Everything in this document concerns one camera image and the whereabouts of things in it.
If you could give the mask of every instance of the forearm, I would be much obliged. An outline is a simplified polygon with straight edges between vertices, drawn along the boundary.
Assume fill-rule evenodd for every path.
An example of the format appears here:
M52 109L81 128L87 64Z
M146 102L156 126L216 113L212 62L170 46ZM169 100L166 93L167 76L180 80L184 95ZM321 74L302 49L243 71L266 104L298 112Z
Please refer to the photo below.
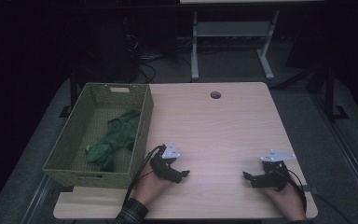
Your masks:
M139 224L149 210L140 202L130 198L115 219L115 224Z

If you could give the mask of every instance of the hand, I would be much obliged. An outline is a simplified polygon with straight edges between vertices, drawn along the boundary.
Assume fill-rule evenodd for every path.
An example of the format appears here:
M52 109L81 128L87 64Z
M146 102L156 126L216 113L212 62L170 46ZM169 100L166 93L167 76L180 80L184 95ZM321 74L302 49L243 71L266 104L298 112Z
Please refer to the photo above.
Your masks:
M171 181L160 179L156 176L149 162L143 169L140 177L142 178L138 182L133 198L144 206L152 203L161 192L172 184Z
M289 183L281 191L274 188L260 189L275 203L281 213L290 221L306 220L301 199L296 189Z

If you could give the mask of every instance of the floor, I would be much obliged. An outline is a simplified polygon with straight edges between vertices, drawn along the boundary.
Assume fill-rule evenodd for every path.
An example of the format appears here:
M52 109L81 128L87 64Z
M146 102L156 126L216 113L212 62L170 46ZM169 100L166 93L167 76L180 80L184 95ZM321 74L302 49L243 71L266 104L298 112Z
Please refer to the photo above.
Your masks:
M200 79L197 82L250 81L277 85L301 72L297 68L285 67L292 44L290 40L275 40L271 43L268 60L276 76L274 80L269 81L264 77L255 53L256 44L252 44L241 50L203 51L200 54ZM151 51L145 55L150 58L156 56L156 53ZM189 51L184 51L178 54L176 60L161 58L141 65L141 68L148 81L155 71L151 81L153 83L191 82L188 62ZM323 111L324 90L318 93L307 92L306 85L309 81L310 78L306 77L284 90L271 91L272 98L309 185L315 187L320 195L336 206L352 223L358 223L358 169L353 168L351 159L348 159L350 157L346 156L348 153L353 154L358 161L358 106L350 91L336 80L335 108L337 105L341 106L349 118L331 122ZM140 75L133 83L145 83L145 77ZM59 193L70 189L62 187L41 172L54 141L66 122L66 118L60 117L62 109L70 103L69 80L66 80L51 101L1 192L0 223L75 223L73 220L58 220L53 216ZM344 223L342 216L331 206L316 197L314 199L319 209L319 214L314 219L316 224ZM106 222L112 221L76 221ZM285 220L262 220L262 223L285 223Z

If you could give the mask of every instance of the basket handle slot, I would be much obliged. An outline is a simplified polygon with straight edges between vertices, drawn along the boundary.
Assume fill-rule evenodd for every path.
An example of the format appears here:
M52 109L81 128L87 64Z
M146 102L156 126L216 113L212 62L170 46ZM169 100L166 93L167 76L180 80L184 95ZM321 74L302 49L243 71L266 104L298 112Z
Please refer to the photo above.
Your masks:
M111 92L130 92L129 88L126 87L110 87Z
M79 175L79 179L104 179L102 175Z

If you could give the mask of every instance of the wicker basket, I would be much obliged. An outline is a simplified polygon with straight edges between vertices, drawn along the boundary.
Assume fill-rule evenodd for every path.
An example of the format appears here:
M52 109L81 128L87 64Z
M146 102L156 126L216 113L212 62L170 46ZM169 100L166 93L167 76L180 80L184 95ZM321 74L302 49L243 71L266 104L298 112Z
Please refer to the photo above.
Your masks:
M128 109L141 111L132 152L115 152L114 172L88 163L85 148L95 144L107 121ZM64 186L127 189L145 157L153 99L148 85L88 83L56 141L43 171Z

